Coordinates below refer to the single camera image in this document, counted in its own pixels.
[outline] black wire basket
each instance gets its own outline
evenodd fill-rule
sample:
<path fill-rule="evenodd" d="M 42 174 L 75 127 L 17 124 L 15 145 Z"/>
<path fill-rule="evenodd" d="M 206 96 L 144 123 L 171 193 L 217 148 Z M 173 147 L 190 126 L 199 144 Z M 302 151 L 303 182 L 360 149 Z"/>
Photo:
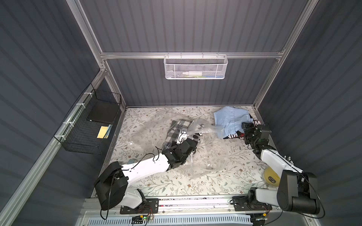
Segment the black wire basket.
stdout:
<path fill-rule="evenodd" d="M 108 131 L 104 138 L 97 138 L 97 136 L 101 126 L 108 127 L 109 130 L 111 130 L 115 119 L 120 113 L 120 103 L 120 94 L 93 89 L 85 101 L 80 104 L 72 121 L 67 123 L 63 135 L 56 136 L 55 138 L 62 144 L 64 149 L 70 152 L 100 155 L 102 152 L 108 151 L 110 144 L 108 139 L 112 139 L 112 137 L 107 136 L 107 134 L 110 132 Z M 112 109 L 116 109 L 117 112 L 116 114 L 113 113 L 111 117 L 106 115 L 108 116 L 107 122 L 91 120 L 90 115 L 95 111 L 96 106 L 99 105 L 105 109 L 111 107 Z M 105 110 L 102 113 L 103 115 L 108 114 L 108 111 Z"/>

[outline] yellow card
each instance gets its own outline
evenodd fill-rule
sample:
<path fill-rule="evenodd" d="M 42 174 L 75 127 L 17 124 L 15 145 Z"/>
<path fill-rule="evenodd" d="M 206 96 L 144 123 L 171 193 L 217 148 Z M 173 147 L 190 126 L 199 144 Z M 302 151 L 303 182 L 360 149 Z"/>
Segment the yellow card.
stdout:
<path fill-rule="evenodd" d="M 97 138 L 102 138 L 103 139 L 103 137 L 106 134 L 107 130 L 108 130 L 108 126 L 101 126 L 101 129 L 99 130 Z"/>

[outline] clear plastic bag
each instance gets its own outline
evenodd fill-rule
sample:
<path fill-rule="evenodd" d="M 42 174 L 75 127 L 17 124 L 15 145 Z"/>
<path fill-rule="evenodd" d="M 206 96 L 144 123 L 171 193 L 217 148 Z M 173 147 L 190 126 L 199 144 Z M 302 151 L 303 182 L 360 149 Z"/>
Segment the clear plastic bag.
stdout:
<path fill-rule="evenodd" d="M 140 156 L 147 153 L 158 155 L 159 152 L 156 147 L 163 148 L 169 130 L 174 128 L 181 120 L 192 121 L 186 115 L 176 113 L 173 110 L 159 111 L 139 131 L 129 137 L 126 142 L 128 146 L 142 149 Z M 153 158 L 153 155 L 149 155 L 145 159 L 147 158 Z"/>
<path fill-rule="evenodd" d="M 223 170 L 227 160 L 225 141 L 218 139 L 215 132 L 204 132 L 200 136 L 196 151 L 177 170 L 191 179 Z"/>
<path fill-rule="evenodd" d="M 156 147 L 160 149 L 171 148 L 172 141 L 176 141 L 178 135 L 184 131 L 186 138 L 198 142 L 196 151 L 189 155 L 186 162 L 175 168 L 190 178 L 197 178 L 209 173 L 222 170 L 228 159 L 228 153 L 224 140 L 217 138 L 217 132 L 221 128 L 211 125 L 202 118 L 191 119 L 173 110 L 165 110 L 156 113 L 142 128 L 134 133 L 128 140 L 129 146 L 138 146 L 146 153 L 157 155 Z"/>
<path fill-rule="evenodd" d="M 203 118 L 196 118 L 188 127 L 187 135 L 191 136 L 195 133 L 219 133 L 222 131 L 224 131 L 224 128 L 211 125 L 207 120 Z"/>

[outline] zip tie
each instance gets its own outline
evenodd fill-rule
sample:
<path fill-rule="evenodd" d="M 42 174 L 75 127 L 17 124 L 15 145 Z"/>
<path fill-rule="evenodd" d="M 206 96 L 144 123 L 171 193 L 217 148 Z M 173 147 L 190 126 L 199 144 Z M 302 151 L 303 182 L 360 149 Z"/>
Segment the zip tie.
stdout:
<path fill-rule="evenodd" d="M 64 138 L 64 140 L 66 140 L 66 137 L 64 135 L 54 135 L 54 137 L 61 137 Z"/>
<path fill-rule="evenodd" d="M 84 103 L 76 103 L 75 105 L 82 105 L 84 107 L 84 109 L 85 109 Z"/>
<path fill-rule="evenodd" d="M 93 97 L 93 93 L 84 93 L 84 94 L 90 94 L 90 95 L 91 95 L 91 97 Z"/>
<path fill-rule="evenodd" d="M 72 121 L 65 121 L 63 124 L 70 124 L 72 127 L 74 127 L 74 123 Z"/>

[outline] vent grille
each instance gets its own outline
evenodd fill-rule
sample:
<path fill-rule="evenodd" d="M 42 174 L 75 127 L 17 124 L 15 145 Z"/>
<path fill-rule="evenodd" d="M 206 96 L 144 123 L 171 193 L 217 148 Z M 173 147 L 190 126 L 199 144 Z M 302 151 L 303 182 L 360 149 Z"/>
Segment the vent grille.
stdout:
<path fill-rule="evenodd" d="M 110 217 L 108 220 L 103 220 L 100 217 L 92 217 L 89 219 L 88 226 L 131 226 L 132 217 Z M 155 216 L 147 225 L 202 225 L 202 224 L 226 224 L 234 223 L 239 225 L 252 225 L 250 216 L 243 214 L 202 214 L 202 215 L 182 215 L 182 216 Z"/>

